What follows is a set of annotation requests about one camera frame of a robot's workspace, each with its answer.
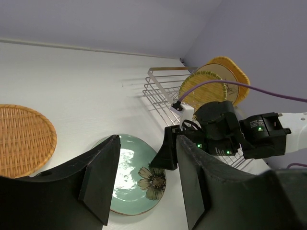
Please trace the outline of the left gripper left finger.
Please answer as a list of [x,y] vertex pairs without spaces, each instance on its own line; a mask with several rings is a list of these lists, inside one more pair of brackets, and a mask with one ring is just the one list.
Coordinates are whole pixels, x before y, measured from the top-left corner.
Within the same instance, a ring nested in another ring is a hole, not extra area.
[[112,135],[34,177],[1,177],[1,229],[102,229],[108,224],[119,157],[120,138]]

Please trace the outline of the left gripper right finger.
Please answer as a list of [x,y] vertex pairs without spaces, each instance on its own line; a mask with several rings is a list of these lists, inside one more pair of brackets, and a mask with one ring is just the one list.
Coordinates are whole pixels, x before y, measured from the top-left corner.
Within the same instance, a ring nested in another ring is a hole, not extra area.
[[305,169],[253,175],[177,138],[177,159],[190,230],[304,230]]

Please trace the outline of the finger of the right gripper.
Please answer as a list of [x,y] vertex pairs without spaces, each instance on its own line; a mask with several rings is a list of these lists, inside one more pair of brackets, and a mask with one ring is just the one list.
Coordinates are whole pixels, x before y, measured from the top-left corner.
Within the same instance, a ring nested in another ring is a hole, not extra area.
[[177,169],[176,139],[179,132],[179,125],[165,127],[163,143],[150,163],[151,168],[171,171]]

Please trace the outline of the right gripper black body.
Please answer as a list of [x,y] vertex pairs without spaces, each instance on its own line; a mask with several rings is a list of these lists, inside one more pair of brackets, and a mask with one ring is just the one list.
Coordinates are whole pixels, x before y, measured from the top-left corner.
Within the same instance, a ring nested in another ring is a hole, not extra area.
[[240,148],[243,134],[232,102],[210,102],[195,113],[195,121],[185,119],[184,135],[204,152],[213,156],[234,156]]

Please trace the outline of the yellow-green woven plate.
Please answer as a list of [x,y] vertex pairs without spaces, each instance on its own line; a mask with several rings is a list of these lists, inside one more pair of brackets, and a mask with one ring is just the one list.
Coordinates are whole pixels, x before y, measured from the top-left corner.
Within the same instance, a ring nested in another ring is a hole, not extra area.
[[[212,80],[222,80],[222,78],[211,71],[197,71],[187,77],[179,90],[179,97],[196,85]],[[187,95],[183,102],[194,108],[196,112],[202,105],[209,102],[222,102],[227,99],[227,88],[224,83],[208,83],[202,85]]]

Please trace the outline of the teal floral plate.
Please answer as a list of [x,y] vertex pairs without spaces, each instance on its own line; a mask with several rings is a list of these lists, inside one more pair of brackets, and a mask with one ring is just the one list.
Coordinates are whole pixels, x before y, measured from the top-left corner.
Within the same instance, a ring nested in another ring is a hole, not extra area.
[[164,169],[150,167],[156,151],[140,138],[118,134],[120,158],[110,210],[136,216],[154,208],[164,195]]

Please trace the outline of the orange wicker plate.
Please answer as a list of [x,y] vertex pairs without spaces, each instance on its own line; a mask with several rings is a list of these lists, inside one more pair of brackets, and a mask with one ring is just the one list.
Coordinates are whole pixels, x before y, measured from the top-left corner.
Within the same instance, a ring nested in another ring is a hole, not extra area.
[[0,175],[29,176],[52,157],[57,134],[52,123],[28,107],[0,105]]
[[[220,64],[227,69],[229,69],[236,81],[246,85],[250,85],[250,80],[247,75],[236,65],[236,63],[226,56],[217,56],[208,62],[208,64]],[[234,105],[237,106],[241,101],[243,101],[249,94],[249,88],[243,86],[238,87],[238,98],[235,100]]]

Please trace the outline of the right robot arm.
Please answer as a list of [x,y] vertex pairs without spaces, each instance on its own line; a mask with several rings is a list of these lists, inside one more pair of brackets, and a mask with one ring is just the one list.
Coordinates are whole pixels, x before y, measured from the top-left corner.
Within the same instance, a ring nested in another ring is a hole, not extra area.
[[182,116],[179,125],[165,128],[160,150],[150,167],[177,168],[176,139],[184,135],[206,153],[232,157],[240,150],[244,159],[283,156],[307,147],[307,116],[304,113],[266,113],[238,120],[230,101],[210,102],[189,115],[176,103]]

